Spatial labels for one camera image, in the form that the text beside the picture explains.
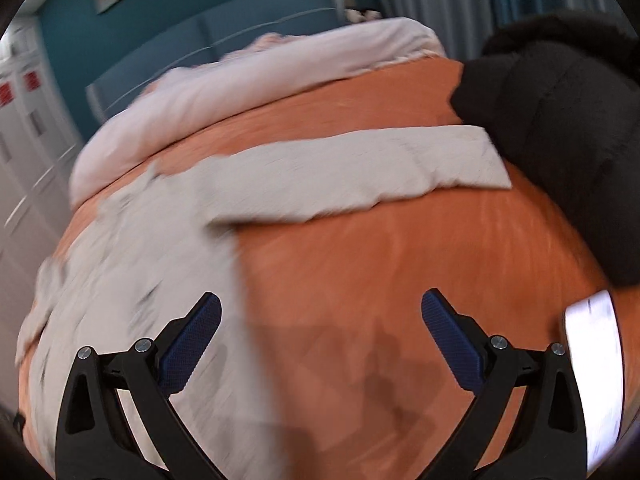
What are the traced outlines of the orange bed blanket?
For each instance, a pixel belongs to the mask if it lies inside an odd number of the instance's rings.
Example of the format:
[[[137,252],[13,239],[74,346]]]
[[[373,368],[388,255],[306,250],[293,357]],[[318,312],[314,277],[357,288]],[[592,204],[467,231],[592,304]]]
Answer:
[[[463,66],[386,66],[193,133],[74,208],[52,258],[67,255],[101,200],[151,169],[174,176],[212,156],[362,130],[478,127],[450,104]],[[510,188],[435,188],[302,223],[233,225],[285,479],[410,479],[432,460],[472,399],[422,322],[434,287],[514,344],[565,337],[589,415],[628,425],[638,410],[639,283],[612,285],[559,206],[491,144]]]

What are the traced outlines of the white panelled wardrobe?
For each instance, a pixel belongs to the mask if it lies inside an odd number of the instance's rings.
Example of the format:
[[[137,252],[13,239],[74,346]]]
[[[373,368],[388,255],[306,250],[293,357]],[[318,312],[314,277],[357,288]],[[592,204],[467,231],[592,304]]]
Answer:
[[[43,259],[70,222],[68,178],[84,141],[58,93],[38,21],[1,38],[1,406],[14,412],[18,332]]]

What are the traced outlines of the black fluffy garment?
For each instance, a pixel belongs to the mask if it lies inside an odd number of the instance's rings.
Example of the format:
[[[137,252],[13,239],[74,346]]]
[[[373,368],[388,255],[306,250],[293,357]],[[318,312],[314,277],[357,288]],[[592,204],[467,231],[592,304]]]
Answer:
[[[450,96],[562,210],[610,283],[639,283],[639,40],[604,13],[498,29]]]

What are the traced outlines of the pink folded duvet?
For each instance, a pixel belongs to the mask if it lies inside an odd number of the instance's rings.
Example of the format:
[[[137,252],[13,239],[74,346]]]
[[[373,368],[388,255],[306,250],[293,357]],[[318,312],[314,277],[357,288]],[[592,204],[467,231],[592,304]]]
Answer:
[[[68,181],[70,206],[78,208],[168,145],[217,122],[328,82],[445,54],[433,29],[411,18],[386,18],[168,70],[80,151]]]

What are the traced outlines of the blue padded headboard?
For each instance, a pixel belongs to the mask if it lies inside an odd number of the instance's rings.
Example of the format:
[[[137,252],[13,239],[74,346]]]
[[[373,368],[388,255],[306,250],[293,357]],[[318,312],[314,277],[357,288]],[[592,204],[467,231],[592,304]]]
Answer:
[[[86,88],[104,124],[168,70],[219,61],[275,32],[305,36],[346,24],[344,0],[231,0],[166,29],[124,56]]]

